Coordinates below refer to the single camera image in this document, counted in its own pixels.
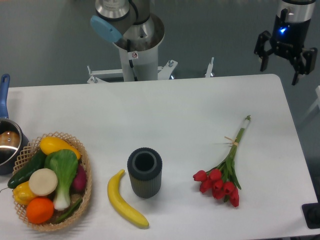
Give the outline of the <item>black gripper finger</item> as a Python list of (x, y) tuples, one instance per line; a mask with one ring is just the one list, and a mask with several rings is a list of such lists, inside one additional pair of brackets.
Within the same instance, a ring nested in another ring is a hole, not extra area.
[(261, 60), (260, 71), (263, 72), (267, 69), (269, 56), (274, 53), (274, 50), (271, 48), (269, 50), (265, 50), (265, 44), (271, 39), (272, 35), (269, 31), (263, 31), (257, 37), (257, 41), (254, 48), (254, 54), (258, 55)]
[(291, 83), (293, 86), (299, 82), (300, 76), (308, 75), (315, 69), (317, 55), (317, 48), (303, 48), (301, 54), (293, 58), (293, 68), (295, 71)]

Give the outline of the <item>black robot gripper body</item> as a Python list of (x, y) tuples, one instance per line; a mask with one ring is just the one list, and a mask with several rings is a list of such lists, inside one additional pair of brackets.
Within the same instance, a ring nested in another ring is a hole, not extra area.
[(314, 0), (281, 0), (276, 12), (270, 45), (280, 44), (279, 56), (300, 56), (316, 6)]

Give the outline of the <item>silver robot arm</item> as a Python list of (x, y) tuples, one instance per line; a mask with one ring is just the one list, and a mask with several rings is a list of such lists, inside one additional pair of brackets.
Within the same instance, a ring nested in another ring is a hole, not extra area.
[[(290, 62), (294, 69), (292, 84), (310, 74), (316, 65), (318, 50), (304, 45), (316, 2), (314, 0), (281, 0), (273, 31), (259, 34), (254, 53), (261, 60), (260, 71), (268, 66), (269, 56), (276, 55)], [(91, 80), (112, 78), (117, 74), (124, 81), (169, 80), (178, 63), (169, 60), (158, 65), (158, 47), (165, 36), (164, 24), (150, 12), (148, 0), (97, 0), (96, 15), (90, 19), (93, 30), (119, 51), (121, 69), (94, 71)]]

